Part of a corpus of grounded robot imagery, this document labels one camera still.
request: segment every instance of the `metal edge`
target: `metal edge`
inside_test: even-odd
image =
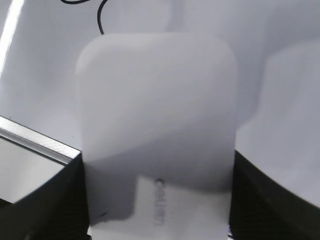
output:
[[[0,138],[67,165],[81,151],[0,116]]]

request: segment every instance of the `black object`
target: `black object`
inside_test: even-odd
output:
[[[320,240],[320,209],[235,153],[230,228],[235,240]]]
[[[89,240],[88,227],[81,154],[22,200],[14,204],[0,201],[3,240]]]

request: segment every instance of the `white power bank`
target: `white power bank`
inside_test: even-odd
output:
[[[225,240],[237,65],[210,35],[110,34],[78,59],[93,240]]]

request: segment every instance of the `black cable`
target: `black cable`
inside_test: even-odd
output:
[[[104,8],[104,6],[105,6],[105,4],[106,4],[107,1],[108,1],[108,0],[103,0],[103,1],[100,3],[100,6],[99,6],[99,8],[98,8],[98,12],[97,12],[97,15],[96,15],[96,18],[97,18],[97,21],[98,21],[98,27],[99,27],[100,33],[101,33],[102,35],[104,35],[105,33],[104,33],[104,29],[103,29],[102,24],[101,24],[101,13],[102,13],[102,9]]]
[[[83,3],[88,2],[90,0],[75,0],[75,1],[60,0],[60,1],[63,2],[64,4],[76,5],[76,4],[83,4]],[[102,10],[103,10],[107,1],[108,0],[103,0],[100,3],[99,8],[98,8],[98,12],[96,15],[99,31],[102,35],[104,35],[105,33],[104,33],[104,28],[102,27],[102,24],[101,24],[101,13],[102,13]]]
[[[77,1],[61,0],[61,2],[63,2],[64,4],[71,4],[71,5],[82,4],[82,3],[85,3],[85,2],[88,2],[88,1],[90,1],[90,0],[77,0]]]

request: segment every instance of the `white backdrop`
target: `white backdrop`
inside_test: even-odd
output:
[[[0,53],[7,55],[0,55],[0,115],[81,148],[72,79],[80,51],[100,34],[100,1],[12,2],[24,4],[16,27],[7,21],[11,44],[3,40],[5,31],[1,35],[0,49],[6,50]],[[0,29],[12,2],[0,2]],[[320,206],[320,1],[150,2],[109,0],[101,16],[104,32],[209,31],[225,40],[239,67],[236,148]]]

